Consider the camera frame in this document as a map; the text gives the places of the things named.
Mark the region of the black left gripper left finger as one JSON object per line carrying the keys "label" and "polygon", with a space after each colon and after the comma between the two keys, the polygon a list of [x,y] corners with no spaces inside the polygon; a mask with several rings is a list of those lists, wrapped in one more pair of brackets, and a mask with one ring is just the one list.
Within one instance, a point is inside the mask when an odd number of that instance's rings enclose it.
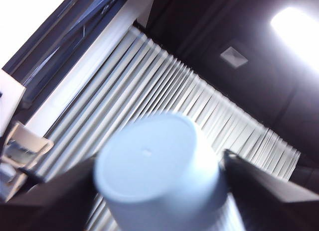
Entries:
{"label": "black left gripper left finger", "polygon": [[2,231],[82,231],[97,190],[89,158],[0,206]]}

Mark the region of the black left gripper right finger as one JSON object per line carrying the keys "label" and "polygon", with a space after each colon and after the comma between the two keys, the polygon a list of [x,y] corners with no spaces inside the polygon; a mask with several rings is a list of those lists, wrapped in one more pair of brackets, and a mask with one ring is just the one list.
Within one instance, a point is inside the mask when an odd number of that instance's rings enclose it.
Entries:
{"label": "black left gripper right finger", "polygon": [[246,230],[319,229],[318,194],[261,170],[229,149],[222,160]]}

